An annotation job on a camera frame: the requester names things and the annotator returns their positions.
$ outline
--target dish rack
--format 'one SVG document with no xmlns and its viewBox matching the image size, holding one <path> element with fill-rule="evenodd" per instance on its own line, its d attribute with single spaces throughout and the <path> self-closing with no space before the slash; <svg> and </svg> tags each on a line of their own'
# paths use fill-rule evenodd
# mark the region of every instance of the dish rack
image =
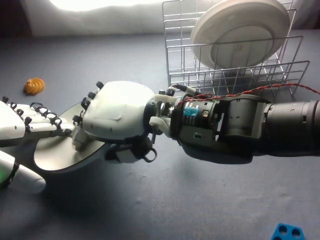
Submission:
<svg viewBox="0 0 320 240">
<path fill-rule="evenodd" d="M 283 3 L 290 17 L 289 33 L 291 31 L 296 9 L 292 8 L 294 0 Z M 310 61 L 296 61 L 303 36 L 261 39 L 253 41 L 237 41 L 213 44 L 191 44 L 190 35 L 198 19 L 217 1 L 214 0 L 167 0 L 162 3 L 163 27 L 165 39 L 165 55 L 168 85 L 180 84 L 197 89 L 201 93 L 211 93 L 214 96 L 241 93 L 253 88 L 282 83 L 300 83 Z M 232 64 L 236 48 L 242 44 L 251 49 L 256 42 L 283 41 L 281 48 L 269 59 L 263 59 L 256 66 L 222 69 L 215 65 L 209 68 L 194 56 L 192 48 L 212 45 L 216 48 L 217 59 L 219 46 L 230 45 L 232 51 L 226 52 Z M 296 86 L 287 87 L 291 96 L 297 90 Z M 276 97 L 279 88 L 269 88 Z"/>
</svg>

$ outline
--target gray tablecloth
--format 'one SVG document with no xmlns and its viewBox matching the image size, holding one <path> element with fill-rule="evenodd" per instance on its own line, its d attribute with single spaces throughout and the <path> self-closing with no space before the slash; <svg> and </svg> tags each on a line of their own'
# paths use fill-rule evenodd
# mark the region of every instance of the gray tablecloth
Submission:
<svg viewBox="0 0 320 240">
<path fill-rule="evenodd" d="M 320 32 L 304 40 L 297 60 L 310 60 L 303 83 L 320 89 Z M 167 87 L 162 35 L 0 39 L 0 96 L 42 102 L 61 114 L 97 81 L 134 81 L 157 92 Z M 45 90 L 24 96 L 28 78 Z M 296 100 L 320 97 L 299 89 Z M 43 173 L 34 143 L 5 149 L 47 180 L 42 194 L 0 192 L 1 240 L 268 240 L 278 223 L 300 226 L 320 239 L 320 159 L 255 157 L 219 165 L 188 157 L 165 136 L 152 164 L 110 164 L 100 156 L 69 173 Z"/>
</svg>

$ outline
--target robotic hand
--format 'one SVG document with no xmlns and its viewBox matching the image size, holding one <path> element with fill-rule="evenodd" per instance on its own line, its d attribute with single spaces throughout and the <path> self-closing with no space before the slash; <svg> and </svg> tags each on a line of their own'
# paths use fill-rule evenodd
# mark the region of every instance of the robotic hand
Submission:
<svg viewBox="0 0 320 240">
<path fill-rule="evenodd" d="M 38 140 L 55 136 L 68 136 L 74 126 L 49 111 L 41 103 L 31 105 L 7 104 L 7 97 L 0 101 L 0 146 L 15 146 L 25 140 Z M 0 151 L 0 189 L 11 188 L 37 193 L 45 186 L 45 180 Z"/>
<path fill-rule="evenodd" d="M 88 141 L 99 140 L 113 144 L 107 159 L 152 162 L 145 156 L 149 151 L 157 156 L 152 144 L 164 133 L 189 156 L 219 164 L 246 164 L 257 155 L 320 154 L 319 101 L 272 104 L 248 94 L 210 98 L 182 85 L 153 94 L 125 81 L 97 86 L 73 119 L 72 144 L 79 151 Z M 175 88 L 186 95 L 174 97 Z"/>
</svg>

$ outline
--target blue object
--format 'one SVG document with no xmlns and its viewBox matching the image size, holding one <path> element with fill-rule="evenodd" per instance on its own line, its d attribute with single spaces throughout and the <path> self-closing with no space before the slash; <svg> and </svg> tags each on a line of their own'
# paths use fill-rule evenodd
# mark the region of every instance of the blue object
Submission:
<svg viewBox="0 0 320 240">
<path fill-rule="evenodd" d="M 187 106 L 184 110 L 184 115 L 196 117 L 198 115 L 199 109 L 192 106 Z"/>
<path fill-rule="evenodd" d="M 271 240 L 305 240 L 305 236 L 300 227 L 279 223 Z"/>
</svg>

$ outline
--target bright light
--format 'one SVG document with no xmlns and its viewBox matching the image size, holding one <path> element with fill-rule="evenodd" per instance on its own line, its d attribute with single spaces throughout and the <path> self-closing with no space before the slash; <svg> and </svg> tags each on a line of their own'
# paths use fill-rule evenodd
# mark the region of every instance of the bright light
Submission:
<svg viewBox="0 0 320 240">
<path fill-rule="evenodd" d="M 109 6 L 132 6 L 152 4 L 161 0 L 50 0 L 57 8 L 67 11 L 81 12 L 100 9 Z"/>
</svg>

